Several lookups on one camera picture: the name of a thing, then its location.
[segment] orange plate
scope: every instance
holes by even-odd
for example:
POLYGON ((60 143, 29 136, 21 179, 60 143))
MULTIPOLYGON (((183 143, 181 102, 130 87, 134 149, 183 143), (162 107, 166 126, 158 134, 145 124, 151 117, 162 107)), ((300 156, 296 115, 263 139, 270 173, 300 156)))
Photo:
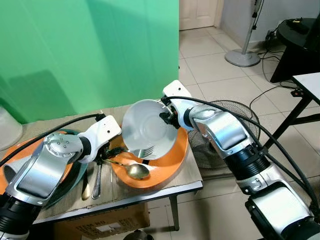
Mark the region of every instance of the orange plate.
MULTIPOLYGON (((19 143, 18 145, 12 146, 8 149, 8 151, 5 153, 4 157, 8 156, 10 153, 12 153, 14 150, 16 150, 17 148, 19 148, 21 145, 29 142, 30 140, 24 141, 19 143)), ((13 156, 9 161, 7 161, 6 163, 12 163, 14 161, 20 160, 24 157, 27 157, 29 155, 32 155, 32 153, 36 150, 36 148, 38 147, 38 145, 44 140, 44 138, 36 141, 35 143, 31 144, 30 146, 26 147, 25 149, 23 149, 21 152, 17 153, 15 156, 13 156)), ((64 173, 63 173, 63 177, 62 177, 62 181, 65 180, 66 176, 68 175, 68 173, 70 172, 71 168, 72 168, 73 163, 70 163, 66 166, 64 173)), ((3 194, 6 190, 6 187, 8 186, 8 183, 6 181, 5 178, 5 174, 4 174, 4 166, 2 166, 0 168, 0 194, 3 194)))
MULTIPOLYGON (((118 136, 116 139, 110 142, 110 149, 113 149, 118 146, 125 146, 122 136, 118 136)), ((142 180, 134 179, 129 177, 126 169, 123 166, 119 166, 115 163, 112 163, 112 169, 115 174, 120 178, 125 184, 133 188, 150 188, 154 187, 168 178, 170 178, 180 167, 188 147, 188 134, 185 129, 182 127, 179 128, 177 132, 176 141, 171 148, 171 150, 161 158, 157 160, 150 160, 149 166, 153 168, 150 170, 150 175, 142 180)), ((114 161, 117 161, 122 164, 133 164, 135 162, 142 163, 142 159, 133 156, 131 153, 123 152, 113 158, 114 161)))

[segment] cardboard box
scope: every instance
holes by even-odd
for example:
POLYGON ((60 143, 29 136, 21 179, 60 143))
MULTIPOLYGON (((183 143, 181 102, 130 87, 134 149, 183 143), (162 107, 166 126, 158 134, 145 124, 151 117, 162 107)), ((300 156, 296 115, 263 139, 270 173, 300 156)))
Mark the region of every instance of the cardboard box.
POLYGON ((87 215, 55 223, 54 228, 70 230, 89 239, 108 237, 150 225, 148 205, 136 204, 103 213, 87 215))

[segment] metal table leg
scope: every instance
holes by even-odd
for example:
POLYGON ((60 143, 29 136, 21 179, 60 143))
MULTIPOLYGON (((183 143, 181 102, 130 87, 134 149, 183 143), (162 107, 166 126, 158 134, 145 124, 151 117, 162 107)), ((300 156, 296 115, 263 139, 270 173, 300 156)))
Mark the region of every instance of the metal table leg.
MULTIPOLYGON (((283 123, 281 123, 281 125, 278 127, 278 129, 274 132, 272 136, 275 139, 278 139, 284 133, 284 131, 295 122, 296 118, 306 108, 306 106, 308 106, 311 100, 312 99, 310 97, 304 96, 300 100, 300 102, 295 106, 292 112, 286 117, 283 123)), ((274 144, 274 142, 271 139, 269 139, 264 146, 267 149, 269 149, 272 146, 272 144, 274 144)))
POLYGON ((169 197, 170 204, 171 204, 171 211, 174 223, 174 230, 179 231, 179 214, 178 214, 178 202, 177 202, 177 195, 173 195, 169 197))

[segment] wall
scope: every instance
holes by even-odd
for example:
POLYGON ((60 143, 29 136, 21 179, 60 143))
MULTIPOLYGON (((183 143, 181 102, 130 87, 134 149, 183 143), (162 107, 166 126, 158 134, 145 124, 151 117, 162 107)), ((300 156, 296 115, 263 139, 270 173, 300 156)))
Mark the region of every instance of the wall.
POLYGON ((159 98, 178 0, 2 0, 0 105, 21 123, 159 98))
MULTIPOLYGON (((251 22, 253 0, 224 0, 221 28, 240 46, 243 46, 251 22)), ((275 29, 279 21, 293 18, 316 18, 320 11, 319 0, 264 0, 257 29, 250 43, 265 40, 268 30, 275 29)))

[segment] white bowl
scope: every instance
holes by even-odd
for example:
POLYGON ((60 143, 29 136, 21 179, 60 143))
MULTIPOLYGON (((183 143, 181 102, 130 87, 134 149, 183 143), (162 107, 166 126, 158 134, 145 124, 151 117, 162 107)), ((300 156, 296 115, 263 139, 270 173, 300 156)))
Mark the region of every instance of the white bowl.
POLYGON ((156 100, 144 99, 126 111, 121 128, 123 142, 128 149, 146 149, 154 146, 154 160, 170 151, 176 142, 178 130, 159 117, 160 113, 168 112, 163 106, 163 103, 156 100))

